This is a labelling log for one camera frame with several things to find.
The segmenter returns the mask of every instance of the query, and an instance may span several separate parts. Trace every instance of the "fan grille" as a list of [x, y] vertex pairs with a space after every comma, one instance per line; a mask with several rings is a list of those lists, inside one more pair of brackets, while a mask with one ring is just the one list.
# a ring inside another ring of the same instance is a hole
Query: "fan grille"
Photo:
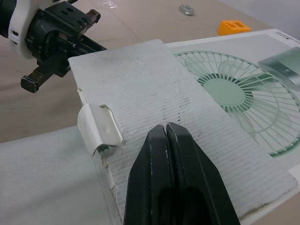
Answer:
[[216, 102], [272, 156], [300, 139], [300, 101], [279, 78], [235, 56], [175, 54]]

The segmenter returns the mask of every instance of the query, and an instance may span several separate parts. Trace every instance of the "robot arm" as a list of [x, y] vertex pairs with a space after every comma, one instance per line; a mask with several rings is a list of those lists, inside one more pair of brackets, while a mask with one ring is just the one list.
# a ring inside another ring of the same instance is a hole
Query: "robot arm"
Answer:
[[9, 38], [19, 55], [36, 58], [39, 65], [21, 79], [21, 86], [35, 93], [50, 76], [70, 70], [68, 58], [106, 50], [84, 36], [101, 17], [87, 14], [71, 3], [76, 0], [0, 0], [0, 35]]

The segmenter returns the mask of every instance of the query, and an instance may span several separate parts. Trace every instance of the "white foam sheet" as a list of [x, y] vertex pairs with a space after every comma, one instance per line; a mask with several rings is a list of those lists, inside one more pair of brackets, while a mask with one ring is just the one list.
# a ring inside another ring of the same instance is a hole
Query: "white foam sheet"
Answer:
[[1, 225], [120, 225], [77, 127], [0, 144]]
[[122, 218], [130, 168], [147, 132], [166, 122], [185, 126], [216, 165], [239, 218], [297, 187], [160, 40], [69, 62], [87, 103], [107, 105], [125, 139], [102, 156]]

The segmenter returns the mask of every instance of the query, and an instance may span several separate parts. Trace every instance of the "corrugated cardboard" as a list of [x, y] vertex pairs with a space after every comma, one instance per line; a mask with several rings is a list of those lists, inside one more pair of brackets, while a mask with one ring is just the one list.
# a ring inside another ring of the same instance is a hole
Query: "corrugated cardboard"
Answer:
[[159, 41], [69, 59], [86, 102], [108, 106], [124, 137], [102, 155], [123, 218], [128, 174], [147, 132], [185, 126], [221, 173], [239, 218], [294, 191], [297, 181], [238, 127]]

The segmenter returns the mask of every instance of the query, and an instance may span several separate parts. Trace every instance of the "fan hub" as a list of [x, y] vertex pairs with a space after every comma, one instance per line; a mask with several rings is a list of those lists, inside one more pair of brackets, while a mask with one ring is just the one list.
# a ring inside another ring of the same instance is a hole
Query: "fan hub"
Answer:
[[203, 87], [219, 105], [236, 106], [245, 100], [243, 89], [229, 80], [211, 79]]

